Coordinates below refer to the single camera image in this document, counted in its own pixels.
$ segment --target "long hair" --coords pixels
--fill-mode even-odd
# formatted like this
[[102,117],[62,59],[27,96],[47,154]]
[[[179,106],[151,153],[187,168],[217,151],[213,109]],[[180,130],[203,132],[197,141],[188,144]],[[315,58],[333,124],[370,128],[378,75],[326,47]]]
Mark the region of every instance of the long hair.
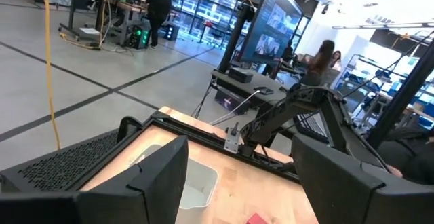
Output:
[[341,53],[339,50],[338,50],[338,51],[335,51],[335,52],[333,53],[333,56],[332,56],[333,59],[334,59],[334,55],[335,55],[335,54],[339,54],[339,58],[336,59],[336,61],[342,59],[342,53]]
[[323,73],[329,66],[333,57],[334,42],[330,40],[323,41],[321,47],[319,47],[318,53],[310,63],[309,68],[312,71]]

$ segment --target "black stand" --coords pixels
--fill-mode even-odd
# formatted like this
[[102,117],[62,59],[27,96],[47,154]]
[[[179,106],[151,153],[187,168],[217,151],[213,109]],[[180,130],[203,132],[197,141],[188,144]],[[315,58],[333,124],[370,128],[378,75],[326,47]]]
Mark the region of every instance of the black stand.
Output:
[[237,22],[235,23],[235,27],[232,31],[232,35],[229,39],[226,51],[224,52],[222,62],[218,66],[218,71],[220,71],[221,73],[226,73],[226,71],[231,66],[231,57],[233,52],[235,51],[235,48],[237,47],[238,38],[241,35],[244,23],[246,21],[252,21],[255,14],[253,7],[246,4],[240,5],[238,7],[238,10],[239,11],[237,12]]
[[383,142],[385,136],[392,129],[395,122],[399,119],[404,109],[414,98],[420,87],[424,84],[425,79],[433,72],[434,69],[434,43],[431,42],[427,51],[420,58],[413,71],[393,97],[389,106],[384,110],[378,119],[375,128],[368,137],[368,142],[377,149]]

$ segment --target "white box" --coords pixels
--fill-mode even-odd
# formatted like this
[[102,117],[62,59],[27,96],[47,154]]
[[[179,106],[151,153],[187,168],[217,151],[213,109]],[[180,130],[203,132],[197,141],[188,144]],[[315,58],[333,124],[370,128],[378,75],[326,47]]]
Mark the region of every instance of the white box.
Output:
[[[149,146],[133,164],[137,164],[160,148],[160,145]],[[176,224],[201,223],[202,213],[211,202],[217,182],[218,173],[214,169],[189,158]]]

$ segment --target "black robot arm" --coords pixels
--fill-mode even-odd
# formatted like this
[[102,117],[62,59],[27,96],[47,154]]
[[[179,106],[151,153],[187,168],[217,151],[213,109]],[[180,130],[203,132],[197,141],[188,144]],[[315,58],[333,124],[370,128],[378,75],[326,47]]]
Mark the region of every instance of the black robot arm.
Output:
[[363,162],[385,167],[375,150],[356,133],[344,104],[342,96],[333,90],[295,84],[285,98],[241,129],[244,141],[241,153],[250,156],[257,145],[265,144],[294,116],[320,112],[330,147]]

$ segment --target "computer tower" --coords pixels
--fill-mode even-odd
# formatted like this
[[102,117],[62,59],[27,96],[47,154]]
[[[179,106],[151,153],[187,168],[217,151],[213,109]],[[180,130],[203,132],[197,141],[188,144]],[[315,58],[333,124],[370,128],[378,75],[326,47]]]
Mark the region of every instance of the computer tower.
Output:
[[137,50],[147,48],[149,44],[149,35],[150,28],[135,25],[132,27],[132,33],[128,39],[127,45],[130,48],[135,48]]
[[175,24],[169,22],[164,28],[164,36],[163,38],[169,41],[175,41],[178,37],[179,27]]

